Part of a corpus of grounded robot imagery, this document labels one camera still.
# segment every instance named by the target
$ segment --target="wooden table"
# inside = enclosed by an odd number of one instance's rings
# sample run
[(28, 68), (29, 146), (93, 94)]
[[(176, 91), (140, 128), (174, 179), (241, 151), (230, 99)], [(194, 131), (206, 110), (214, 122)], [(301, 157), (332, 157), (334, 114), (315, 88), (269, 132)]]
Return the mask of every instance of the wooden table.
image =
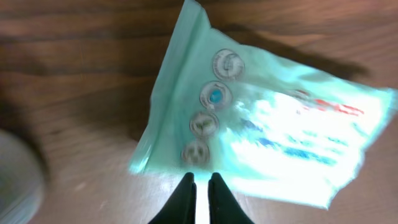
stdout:
[[(178, 183), (127, 163), (182, 0), (0, 2), (0, 124), (40, 149), (47, 198), (31, 224), (147, 223)], [(243, 44), (372, 86), (398, 88), (398, 2), (202, 0)], [(329, 211), (247, 197), (256, 223), (398, 223), (398, 119)], [(198, 223), (208, 223), (199, 192)]]

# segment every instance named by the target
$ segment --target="circular logo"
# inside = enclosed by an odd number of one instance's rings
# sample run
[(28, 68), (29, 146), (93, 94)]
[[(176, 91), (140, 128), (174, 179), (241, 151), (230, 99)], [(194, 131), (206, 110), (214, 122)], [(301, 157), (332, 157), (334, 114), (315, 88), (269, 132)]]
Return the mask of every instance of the circular logo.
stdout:
[(214, 57), (213, 71), (220, 80), (234, 80), (244, 73), (244, 62), (232, 50), (223, 49)]
[(231, 102), (231, 90), (221, 82), (209, 82), (201, 89), (200, 103), (208, 110), (222, 109)]
[(218, 130), (218, 119), (214, 114), (197, 112), (189, 122), (189, 128), (199, 138), (207, 138)]
[(210, 151), (206, 143), (200, 140), (190, 142), (181, 153), (182, 159), (192, 165), (202, 165), (209, 161)]

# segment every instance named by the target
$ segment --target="wooden surface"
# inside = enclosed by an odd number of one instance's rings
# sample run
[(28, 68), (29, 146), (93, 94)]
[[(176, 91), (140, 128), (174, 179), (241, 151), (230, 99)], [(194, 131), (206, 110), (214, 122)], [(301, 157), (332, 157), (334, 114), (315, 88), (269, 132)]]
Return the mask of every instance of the wooden surface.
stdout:
[[(398, 88), (398, 2), (203, 0), (243, 44), (372, 86)], [(178, 183), (127, 163), (182, 0), (0, 2), (0, 124), (40, 149), (50, 187), (31, 224), (147, 223)], [(398, 223), (398, 120), (330, 210), (236, 193), (256, 223)], [(208, 223), (201, 191), (198, 223)]]

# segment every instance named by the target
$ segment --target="light blue plastic packaging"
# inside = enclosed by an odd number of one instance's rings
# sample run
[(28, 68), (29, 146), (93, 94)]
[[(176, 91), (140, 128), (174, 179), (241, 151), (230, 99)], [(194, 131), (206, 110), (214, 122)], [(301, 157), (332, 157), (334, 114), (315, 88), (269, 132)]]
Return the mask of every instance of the light blue plastic packaging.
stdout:
[(241, 45), (187, 0), (131, 172), (219, 172), (250, 195), (328, 208), (396, 112), (396, 93)]

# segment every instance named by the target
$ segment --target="translucent plastic bag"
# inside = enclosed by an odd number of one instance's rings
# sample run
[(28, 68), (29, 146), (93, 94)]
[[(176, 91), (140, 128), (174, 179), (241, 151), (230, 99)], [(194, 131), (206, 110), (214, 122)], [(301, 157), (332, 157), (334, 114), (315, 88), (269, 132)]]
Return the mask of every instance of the translucent plastic bag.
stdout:
[(240, 45), (185, 1), (131, 171), (219, 172), (232, 189), (327, 208), (357, 176), (395, 98)]

